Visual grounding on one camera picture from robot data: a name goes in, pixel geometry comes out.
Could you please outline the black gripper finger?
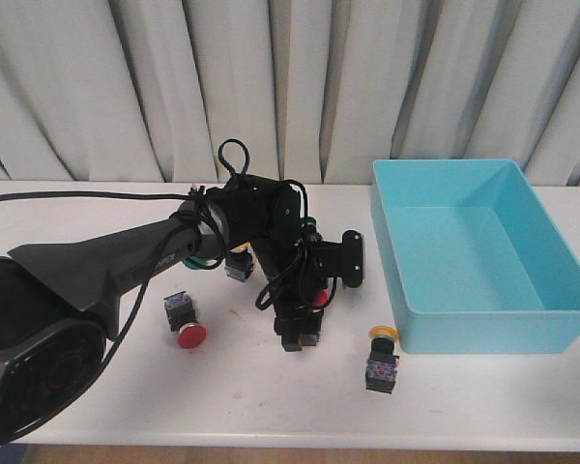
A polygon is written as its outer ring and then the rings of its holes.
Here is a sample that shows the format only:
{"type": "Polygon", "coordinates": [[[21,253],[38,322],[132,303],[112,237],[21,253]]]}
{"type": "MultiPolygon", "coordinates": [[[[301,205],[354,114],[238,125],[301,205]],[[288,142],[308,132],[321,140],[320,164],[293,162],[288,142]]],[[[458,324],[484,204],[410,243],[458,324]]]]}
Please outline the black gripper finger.
{"type": "Polygon", "coordinates": [[[311,312],[304,320],[301,332],[303,346],[316,346],[320,340],[323,312],[311,312]]]}
{"type": "Polygon", "coordinates": [[[280,337],[281,346],[286,352],[303,350],[301,344],[302,328],[303,320],[301,318],[277,316],[274,321],[275,333],[280,337]]]}

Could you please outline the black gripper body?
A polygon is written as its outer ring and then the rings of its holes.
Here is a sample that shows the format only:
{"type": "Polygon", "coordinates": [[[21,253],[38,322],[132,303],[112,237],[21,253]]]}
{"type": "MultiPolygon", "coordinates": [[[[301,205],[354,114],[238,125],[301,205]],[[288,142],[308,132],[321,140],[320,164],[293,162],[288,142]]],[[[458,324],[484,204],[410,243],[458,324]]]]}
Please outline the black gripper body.
{"type": "Polygon", "coordinates": [[[319,298],[328,285],[326,277],[308,276],[308,257],[316,245],[323,243],[316,230],[304,230],[290,246],[271,237],[255,238],[251,246],[267,284],[255,300],[259,310],[275,307],[277,319],[322,318],[329,304],[328,296],[319,298]]]}

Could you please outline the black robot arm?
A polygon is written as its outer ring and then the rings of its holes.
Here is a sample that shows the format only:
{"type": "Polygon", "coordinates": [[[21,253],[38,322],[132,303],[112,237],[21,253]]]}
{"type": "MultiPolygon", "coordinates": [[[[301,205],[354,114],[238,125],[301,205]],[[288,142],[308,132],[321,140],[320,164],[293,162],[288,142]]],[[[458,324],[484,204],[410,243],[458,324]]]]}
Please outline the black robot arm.
{"type": "Polygon", "coordinates": [[[315,339],[325,280],[310,259],[315,230],[305,187],[234,176],[194,188],[168,218],[73,244],[33,244],[0,257],[0,445],[45,424],[101,376],[131,328],[121,297],[186,261],[218,267],[250,244],[268,280],[259,308],[275,310],[288,351],[315,339]]]}

